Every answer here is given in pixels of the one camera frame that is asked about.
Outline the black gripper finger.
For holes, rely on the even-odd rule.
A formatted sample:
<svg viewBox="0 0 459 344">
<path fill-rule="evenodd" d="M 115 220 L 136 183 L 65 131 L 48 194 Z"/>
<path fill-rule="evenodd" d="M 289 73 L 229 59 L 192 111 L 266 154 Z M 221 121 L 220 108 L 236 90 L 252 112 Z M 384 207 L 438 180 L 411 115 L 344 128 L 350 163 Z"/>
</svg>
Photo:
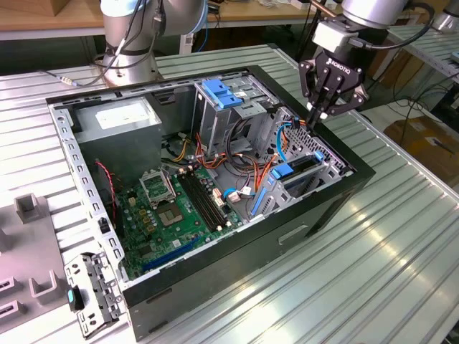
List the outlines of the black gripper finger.
<svg viewBox="0 0 459 344">
<path fill-rule="evenodd" d="M 317 124 L 328 118 L 336 117 L 358 108 L 369 99 L 363 85 L 360 85 L 354 89 L 348 102 L 336 104 L 339 100 L 337 91 L 330 87 L 325 93 L 320 93 L 315 103 L 311 103 L 311 129 L 314 129 Z"/>
<path fill-rule="evenodd" d="M 320 115 L 319 100 L 321 95 L 321 77 L 314 59 L 305 60 L 299 63 L 298 71 L 301 81 L 303 96 L 307 99 L 306 122 L 310 129 L 313 129 Z"/>
</svg>

